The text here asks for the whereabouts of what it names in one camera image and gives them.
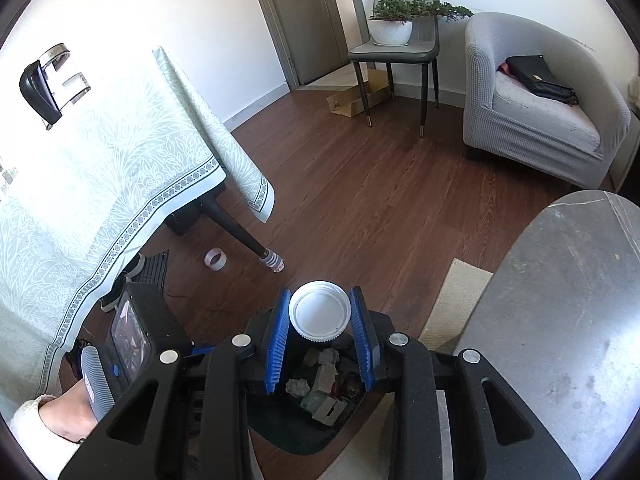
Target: white sleeve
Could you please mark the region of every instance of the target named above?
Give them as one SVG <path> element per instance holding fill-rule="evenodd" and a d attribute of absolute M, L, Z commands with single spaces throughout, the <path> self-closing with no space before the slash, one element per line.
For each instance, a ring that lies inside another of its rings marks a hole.
<path fill-rule="evenodd" d="M 79 444 L 57 436 L 40 418 L 40 404 L 53 399 L 55 397 L 43 395 L 35 400 L 28 400 L 18 408 L 9 422 L 15 439 L 47 480 L 58 480 L 66 463 L 80 447 Z"/>

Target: gray seat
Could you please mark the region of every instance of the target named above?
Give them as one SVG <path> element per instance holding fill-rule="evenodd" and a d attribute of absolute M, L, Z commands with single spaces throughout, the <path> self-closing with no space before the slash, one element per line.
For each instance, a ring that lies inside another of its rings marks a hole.
<path fill-rule="evenodd" d="M 564 34 L 510 14 L 476 14 L 465 34 L 465 144 L 597 189 L 630 123 L 622 95 L 599 63 Z M 498 72 L 510 56 L 540 54 L 575 89 L 579 106 L 537 97 Z"/>
<path fill-rule="evenodd" d="M 380 0 L 373 0 L 374 6 Z M 414 20 L 414 28 L 406 46 L 383 46 L 377 45 L 373 38 L 367 43 L 356 46 L 349 51 L 349 59 L 353 61 L 360 87 L 362 103 L 367 115 L 367 121 L 371 126 L 369 104 L 367 103 L 367 93 L 362 78 L 361 62 L 385 63 L 386 72 L 389 78 L 389 87 L 392 98 L 395 98 L 394 79 L 391 63 L 420 64 L 422 66 L 422 98 L 420 106 L 420 136 L 424 136 L 424 123 L 427 115 L 427 95 L 429 65 L 433 66 L 433 87 L 436 97 L 436 106 L 439 106 L 438 88 L 438 61 L 437 55 L 440 52 L 440 38 L 438 36 L 438 20 L 436 17 L 417 18 Z"/>

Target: black bag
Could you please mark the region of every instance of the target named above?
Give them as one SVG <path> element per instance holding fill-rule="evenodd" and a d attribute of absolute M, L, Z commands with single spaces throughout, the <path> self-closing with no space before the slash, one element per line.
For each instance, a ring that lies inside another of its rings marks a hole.
<path fill-rule="evenodd" d="M 507 65 L 532 94 L 571 106 L 578 104 L 574 89 L 558 82 L 542 56 L 511 56 L 507 58 Z"/>

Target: gray door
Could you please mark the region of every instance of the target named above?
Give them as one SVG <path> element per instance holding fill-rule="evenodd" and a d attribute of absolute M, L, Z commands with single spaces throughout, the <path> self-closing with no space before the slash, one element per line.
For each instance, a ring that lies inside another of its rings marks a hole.
<path fill-rule="evenodd" d="M 335 0 L 273 0 L 300 84 L 349 62 Z"/>

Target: gray armchair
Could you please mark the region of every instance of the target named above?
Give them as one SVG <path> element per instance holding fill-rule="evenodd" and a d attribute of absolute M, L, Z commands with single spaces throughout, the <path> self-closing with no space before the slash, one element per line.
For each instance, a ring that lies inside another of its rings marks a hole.
<path fill-rule="evenodd" d="M 542 54 L 580 105 L 540 98 L 498 67 Z M 599 63 L 571 38 L 510 14 L 482 12 L 466 26 L 463 140 L 586 189 L 597 189 L 629 130 L 630 111 Z"/>

